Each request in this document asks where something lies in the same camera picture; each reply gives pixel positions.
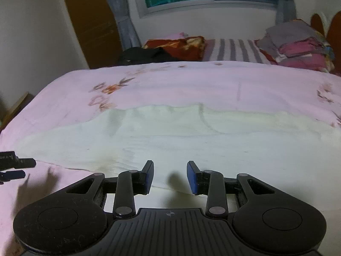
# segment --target orange blanket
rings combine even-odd
[[[143,48],[162,47],[171,56],[182,61],[201,61],[205,51],[205,39],[202,36],[184,39],[150,39]]]

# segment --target ribbed black surface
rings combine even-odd
[[[264,256],[240,242],[223,220],[199,209],[141,209],[74,256]],[[311,252],[306,256],[317,256]]]

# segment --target wooden bed frame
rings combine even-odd
[[[322,19],[318,14],[311,17],[310,25],[326,36],[335,54],[335,60],[333,61],[335,69],[331,73],[341,76],[341,12],[338,12],[333,17],[327,35],[325,34]]]

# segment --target crosshair logo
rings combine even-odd
[[[169,217],[172,217],[173,215],[175,215],[175,213],[172,212],[172,211],[169,211],[169,212],[166,213],[166,215],[168,215]]]

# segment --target pink bedsheet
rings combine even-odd
[[[246,62],[173,62],[73,71],[45,87],[1,132],[0,151],[30,134],[93,119],[109,108],[187,106],[285,111],[341,126],[341,77]],[[13,218],[25,205],[91,172],[37,162],[0,186],[0,255],[18,255]]]

